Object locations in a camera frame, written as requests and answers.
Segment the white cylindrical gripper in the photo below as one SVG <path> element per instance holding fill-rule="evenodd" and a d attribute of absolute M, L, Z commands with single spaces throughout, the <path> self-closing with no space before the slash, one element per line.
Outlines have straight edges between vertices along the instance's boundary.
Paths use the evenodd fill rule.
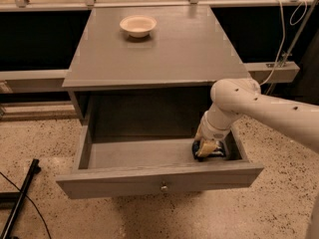
<path fill-rule="evenodd" d="M 230 133 L 232 124 L 240 118 L 241 114 L 224 111 L 216 104 L 212 104 L 203 114 L 194 137 L 194 141 L 199 141 L 196 155 L 209 156 L 217 148 L 215 140 L 225 139 Z"/>

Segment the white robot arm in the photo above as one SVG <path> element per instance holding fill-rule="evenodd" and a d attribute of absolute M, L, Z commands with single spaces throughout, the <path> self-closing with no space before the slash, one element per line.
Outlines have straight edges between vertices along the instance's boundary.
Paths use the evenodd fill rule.
<path fill-rule="evenodd" d="M 211 107 L 203 114 L 194 137 L 195 158 L 206 158 L 231 125 L 249 116 L 319 153 L 319 108 L 263 95 L 253 79 L 224 79 L 211 88 Z"/>

